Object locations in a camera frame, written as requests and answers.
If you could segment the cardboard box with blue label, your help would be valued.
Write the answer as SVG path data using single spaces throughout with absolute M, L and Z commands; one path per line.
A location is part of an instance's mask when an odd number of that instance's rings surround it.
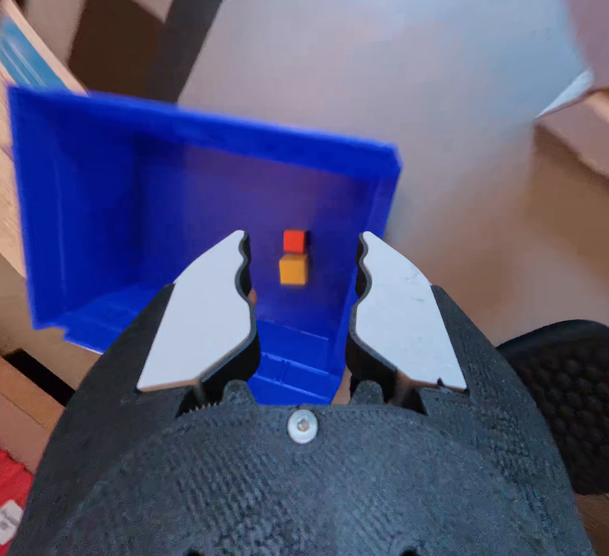
M 85 92 L 38 36 L 15 0 L 1 0 L 1 73 L 19 86 Z

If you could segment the red cloth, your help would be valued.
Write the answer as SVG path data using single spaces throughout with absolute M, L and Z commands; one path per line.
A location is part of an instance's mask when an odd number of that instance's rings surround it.
M 32 474 L 1 450 L 1 555 L 6 555 L 23 518 Z

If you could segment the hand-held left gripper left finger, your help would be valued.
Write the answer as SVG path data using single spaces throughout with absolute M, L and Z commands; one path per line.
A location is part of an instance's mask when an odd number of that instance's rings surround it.
M 248 381 L 261 361 L 255 305 L 248 298 L 250 237 L 236 230 L 173 282 L 137 382 L 140 392 L 190 387 L 205 404 L 226 385 Z

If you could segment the yellow cube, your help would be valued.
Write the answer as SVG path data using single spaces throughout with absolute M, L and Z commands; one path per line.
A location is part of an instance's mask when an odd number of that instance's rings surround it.
M 286 253 L 279 260 L 282 286 L 306 286 L 309 281 L 309 257 L 306 253 Z

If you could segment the blue plastic bin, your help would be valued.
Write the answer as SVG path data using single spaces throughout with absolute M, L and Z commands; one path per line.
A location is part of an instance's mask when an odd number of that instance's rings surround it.
M 103 354 L 156 293 L 250 235 L 261 404 L 329 404 L 345 368 L 359 235 L 383 237 L 396 146 L 117 95 L 8 92 L 32 325 Z M 283 233 L 309 281 L 282 286 Z

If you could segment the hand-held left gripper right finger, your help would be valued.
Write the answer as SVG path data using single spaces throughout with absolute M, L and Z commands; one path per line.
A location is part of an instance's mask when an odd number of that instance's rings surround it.
M 375 383 L 385 403 L 400 377 L 414 387 L 468 389 L 432 285 L 372 232 L 357 242 L 354 303 L 345 343 L 356 387 Z

